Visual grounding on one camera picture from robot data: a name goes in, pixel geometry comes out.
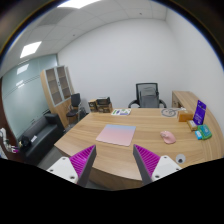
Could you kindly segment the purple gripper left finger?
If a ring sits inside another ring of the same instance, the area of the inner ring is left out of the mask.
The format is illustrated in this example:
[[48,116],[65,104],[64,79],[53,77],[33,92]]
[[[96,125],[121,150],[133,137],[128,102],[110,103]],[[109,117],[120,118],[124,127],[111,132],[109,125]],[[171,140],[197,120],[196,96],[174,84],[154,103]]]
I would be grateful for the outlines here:
[[61,157],[47,171],[78,186],[85,187],[96,155],[96,146],[92,145],[71,157]]

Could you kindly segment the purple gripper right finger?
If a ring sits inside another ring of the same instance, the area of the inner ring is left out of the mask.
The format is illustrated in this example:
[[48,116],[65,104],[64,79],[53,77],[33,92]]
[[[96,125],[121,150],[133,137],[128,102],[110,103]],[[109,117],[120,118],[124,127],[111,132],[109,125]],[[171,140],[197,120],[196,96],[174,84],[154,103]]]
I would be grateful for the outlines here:
[[181,170],[168,155],[158,156],[139,145],[133,145],[133,155],[144,185]]

